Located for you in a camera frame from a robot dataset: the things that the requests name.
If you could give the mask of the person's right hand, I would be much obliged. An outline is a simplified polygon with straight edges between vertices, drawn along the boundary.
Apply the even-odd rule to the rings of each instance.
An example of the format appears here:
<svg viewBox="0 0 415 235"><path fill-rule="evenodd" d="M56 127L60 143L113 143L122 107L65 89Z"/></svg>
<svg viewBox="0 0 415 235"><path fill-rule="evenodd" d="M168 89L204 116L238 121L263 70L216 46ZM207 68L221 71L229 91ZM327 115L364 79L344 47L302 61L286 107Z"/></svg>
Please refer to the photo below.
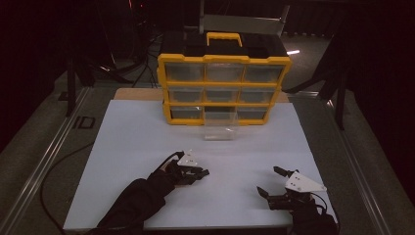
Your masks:
<svg viewBox="0 0 415 235"><path fill-rule="evenodd" d="M319 211L319 206L315 204L306 204L298 206L291 211L294 224L304 224L307 222L319 220L326 212Z"/></svg>

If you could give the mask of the grid of clear organizer drawers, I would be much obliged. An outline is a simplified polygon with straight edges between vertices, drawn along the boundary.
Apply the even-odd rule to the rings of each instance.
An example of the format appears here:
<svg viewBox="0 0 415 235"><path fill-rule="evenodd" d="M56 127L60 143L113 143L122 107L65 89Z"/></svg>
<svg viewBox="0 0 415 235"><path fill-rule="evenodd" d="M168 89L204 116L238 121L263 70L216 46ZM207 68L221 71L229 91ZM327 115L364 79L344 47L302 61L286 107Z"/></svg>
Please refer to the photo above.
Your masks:
<svg viewBox="0 0 415 235"><path fill-rule="evenodd" d="M161 79L171 124L209 119L264 124L281 90L282 65L168 63Z"/></svg>

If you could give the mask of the yellow drawer organizer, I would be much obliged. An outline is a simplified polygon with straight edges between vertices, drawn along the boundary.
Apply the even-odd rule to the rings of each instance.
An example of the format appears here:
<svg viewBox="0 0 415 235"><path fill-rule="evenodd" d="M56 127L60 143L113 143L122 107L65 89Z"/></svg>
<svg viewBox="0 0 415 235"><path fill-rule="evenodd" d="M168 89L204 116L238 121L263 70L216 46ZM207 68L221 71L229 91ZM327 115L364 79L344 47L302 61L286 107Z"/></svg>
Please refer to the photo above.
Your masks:
<svg viewBox="0 0 415 235"><path fill-rule="evenodd" d="M161 79L164 77L164 67L168 63L282 65L284 77L292 65L280 38L274 35L170 31L164 35L158 55L157 73L163 99Z"/></svg>

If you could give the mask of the grey metal frame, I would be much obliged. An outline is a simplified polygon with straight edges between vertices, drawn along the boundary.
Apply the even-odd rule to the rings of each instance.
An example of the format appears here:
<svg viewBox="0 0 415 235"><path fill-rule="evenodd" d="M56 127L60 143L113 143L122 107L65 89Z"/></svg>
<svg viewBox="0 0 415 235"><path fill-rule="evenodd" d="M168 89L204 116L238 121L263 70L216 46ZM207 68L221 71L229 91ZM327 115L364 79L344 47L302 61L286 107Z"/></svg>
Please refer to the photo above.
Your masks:
<svg viewBox="0 0 415 235"><path fill-rule="evenodd" d="M200 0L199 33L208 31L272 34L280 36L287 21L290 6L285 5L279 18L222 16L205 13L206 0Z"/></svg>

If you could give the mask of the clear plastic drawer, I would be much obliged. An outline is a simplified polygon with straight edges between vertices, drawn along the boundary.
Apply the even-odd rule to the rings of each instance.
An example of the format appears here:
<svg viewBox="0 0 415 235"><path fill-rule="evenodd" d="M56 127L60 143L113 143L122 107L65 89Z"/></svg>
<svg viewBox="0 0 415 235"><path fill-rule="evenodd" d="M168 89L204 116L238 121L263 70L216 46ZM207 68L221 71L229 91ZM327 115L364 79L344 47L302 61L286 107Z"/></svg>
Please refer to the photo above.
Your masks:
<svg viewBox="0 0 415 235"><path fill-rule="evenodd" d="M206 140L233 140L238 126L238 115L234 107L205 108L204 137Z"/></svg>

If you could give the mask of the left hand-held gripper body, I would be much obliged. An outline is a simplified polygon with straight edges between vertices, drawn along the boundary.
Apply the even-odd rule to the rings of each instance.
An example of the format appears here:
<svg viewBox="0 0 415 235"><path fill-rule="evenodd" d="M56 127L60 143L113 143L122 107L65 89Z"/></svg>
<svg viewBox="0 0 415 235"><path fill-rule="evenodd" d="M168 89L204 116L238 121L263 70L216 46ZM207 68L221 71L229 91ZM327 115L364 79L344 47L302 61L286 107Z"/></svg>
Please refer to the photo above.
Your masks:
<svg viewBox="0 0 415 235"><path fill-rule="evenodd" d="M191 167L199 167L196 159L190 154L184 151L175 153L176 159L172 160L175 162L182 171L183 178L180 181L180 185L192 185L186 183L186 174L190 173Z"/></svg>

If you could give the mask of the aluminium floor rail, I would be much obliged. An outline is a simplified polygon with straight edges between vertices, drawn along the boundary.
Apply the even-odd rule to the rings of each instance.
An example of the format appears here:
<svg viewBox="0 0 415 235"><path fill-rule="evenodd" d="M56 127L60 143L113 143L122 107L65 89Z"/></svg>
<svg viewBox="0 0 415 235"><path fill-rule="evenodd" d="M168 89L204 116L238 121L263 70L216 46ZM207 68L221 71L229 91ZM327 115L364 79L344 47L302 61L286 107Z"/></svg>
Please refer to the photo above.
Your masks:
<svg viewBox="0 0 415 235"><path fill-rule="evenodd" d="M315 92L289 96L338 214L340 235L415 235L415 207L351 93L344 127L334 102Z"/></svg>
<svg viewBox="0 0 415 235"><path fill-rule="evenodd" d="M78 111L82 107L90 90L90 87L84 87L78 93L78 96L75 99L75 106L71 114L68 117L65 117L63 123L61 124L36 168L33 170L26 183L24 184L23 189L13 203L13 206L6 214L5 218L0 222L0 235L12 235L13 231L19 224L24 213L26 212L27 207L31 203L38 188L40 187L41 181L44 179L46 172L50 169L53 160L56 158L62 145L67 139Z"/></svg>

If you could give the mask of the black stand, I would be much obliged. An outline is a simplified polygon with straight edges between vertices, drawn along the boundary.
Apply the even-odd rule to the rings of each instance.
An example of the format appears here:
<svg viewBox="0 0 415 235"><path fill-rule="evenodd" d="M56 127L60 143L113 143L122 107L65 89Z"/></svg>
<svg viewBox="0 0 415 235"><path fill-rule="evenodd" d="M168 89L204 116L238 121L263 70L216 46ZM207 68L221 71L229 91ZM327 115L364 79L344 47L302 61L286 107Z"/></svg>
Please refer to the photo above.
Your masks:
<svg viewBox="0 0 415 235"><path fill-rule="evenodd" d="M320 100L329 101L334 95L335 114L334 119L340 130L344 130L344 108L346 100L346 82L349 71L349 56L343 52L340 37L335 34L320 59L312 77L292 88L284 89L284 92L296 94L320 81L324 84L318 91Z"/></svg>
<svg viewBox="0 0 415 235"><path fill-rule="evenodd" d="M119 83L130 84L131 81L123 78L121 75L123 73L128 73L133 71L138 67L137 64L127 66L121 69L111 69L104 65L100 65L98 62L93 61L87 57L75 57L71 56L67 58L67 92L65 93L65 101L67 102L67 113L66 116L69 117L74 113L76 107L76 92L75 92L75 79L78 77L79 81L83 86L91 87L95 83L95 78L92 74L92 71L101 72L111 79Z"/></svg>

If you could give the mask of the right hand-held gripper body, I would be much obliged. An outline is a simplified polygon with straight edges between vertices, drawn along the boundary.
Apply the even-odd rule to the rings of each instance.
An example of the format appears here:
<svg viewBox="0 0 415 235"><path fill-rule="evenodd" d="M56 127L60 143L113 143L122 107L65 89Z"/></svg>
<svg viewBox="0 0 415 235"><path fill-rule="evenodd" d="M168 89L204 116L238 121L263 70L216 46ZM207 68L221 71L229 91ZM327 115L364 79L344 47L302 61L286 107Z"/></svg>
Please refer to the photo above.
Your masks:
<svg viewBox="0 0 415 235"><path fill-rule="evenodd" d="M327 187L320 184L307 176L302 175L297 170L285 183L286 193L279 196L270 196L267 199L268 206L271 210L292 211L301 205L314 204L312 194L315 192L326 192Z"/></svg>

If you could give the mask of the white table sheet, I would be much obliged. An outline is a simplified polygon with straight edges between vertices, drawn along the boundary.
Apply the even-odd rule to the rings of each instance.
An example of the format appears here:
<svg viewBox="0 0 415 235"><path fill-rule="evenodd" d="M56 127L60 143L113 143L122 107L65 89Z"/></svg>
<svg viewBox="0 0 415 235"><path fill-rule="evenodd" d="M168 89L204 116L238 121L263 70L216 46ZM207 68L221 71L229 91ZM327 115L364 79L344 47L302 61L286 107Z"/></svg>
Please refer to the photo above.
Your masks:
<svg viewBox="0 0 415 235"><path fill-rule="evenodd" d="M188 151L208 176L180 187L145 223L147 229L286 227L292 217L273 211L257 192L285 191L275 166L322 180L294 106L276 105L265 125L241 126L229 141L207 141L199 126L169 125L156 101L110 102L64 224L96 226L121 191L145 178L169 155Z"/></svg>

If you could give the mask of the person's left hand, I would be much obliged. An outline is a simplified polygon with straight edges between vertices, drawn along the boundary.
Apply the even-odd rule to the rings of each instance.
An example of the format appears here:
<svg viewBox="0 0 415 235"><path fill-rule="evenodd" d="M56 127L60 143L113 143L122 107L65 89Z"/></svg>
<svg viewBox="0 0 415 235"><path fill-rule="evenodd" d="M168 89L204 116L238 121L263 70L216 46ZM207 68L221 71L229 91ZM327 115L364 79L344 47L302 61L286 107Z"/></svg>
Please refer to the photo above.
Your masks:
<svg viewBox="0 0 415 235"><path fill-rule="evenodd" d="M164 170L167 173L168 178L173 182L173 185L179 186L180 181L183 178L179 166L175 162L169 162Z"/></svg>

